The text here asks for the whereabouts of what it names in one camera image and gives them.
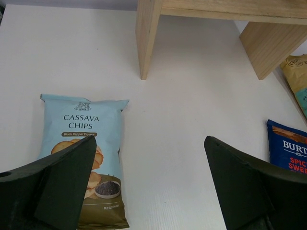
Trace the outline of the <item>blue Burts chilli bag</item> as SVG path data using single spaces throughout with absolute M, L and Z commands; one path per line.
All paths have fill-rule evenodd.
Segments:
M 307 173 L 307 133 L 267 121 L 270 163 L 293 172 Z

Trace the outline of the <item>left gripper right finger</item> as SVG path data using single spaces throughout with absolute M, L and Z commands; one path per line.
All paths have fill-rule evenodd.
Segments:
M 305 230 L 307 176 L 241 152 L 221 140 L 204 141 L 228 230 Z

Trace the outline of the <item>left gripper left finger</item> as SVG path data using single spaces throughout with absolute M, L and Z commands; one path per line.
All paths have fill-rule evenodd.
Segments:
M 0 174 L 2 230 L 75 230 L 96 151 L 94 136 Z

